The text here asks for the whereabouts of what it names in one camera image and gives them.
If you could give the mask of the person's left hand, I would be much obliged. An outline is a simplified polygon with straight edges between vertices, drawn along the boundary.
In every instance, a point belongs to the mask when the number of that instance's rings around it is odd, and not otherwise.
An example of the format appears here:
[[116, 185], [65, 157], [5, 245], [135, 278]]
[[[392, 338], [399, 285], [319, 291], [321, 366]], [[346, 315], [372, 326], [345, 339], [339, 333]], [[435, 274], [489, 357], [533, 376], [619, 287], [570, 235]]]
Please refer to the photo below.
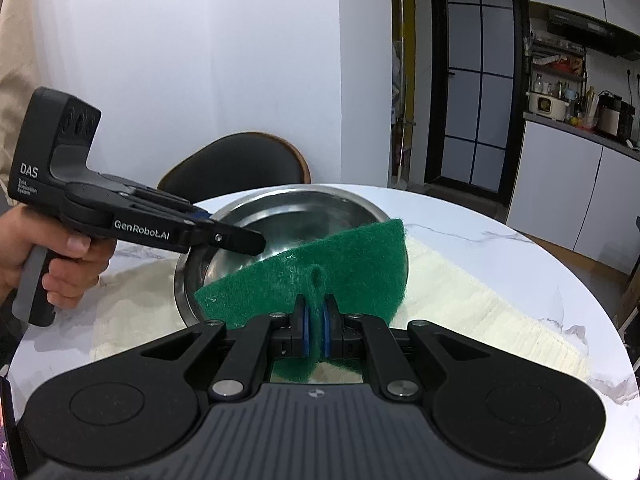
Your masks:
[[50, 304], [64, 310], [76, 308], [85, 292], [98, 284], [116, 247], [114, 240], [93, 240], [25, 205], [1, 215], [0, 236], [1, 298], [17, 289], [32, 248], [41, 246], [58, 255], [41, 284]]

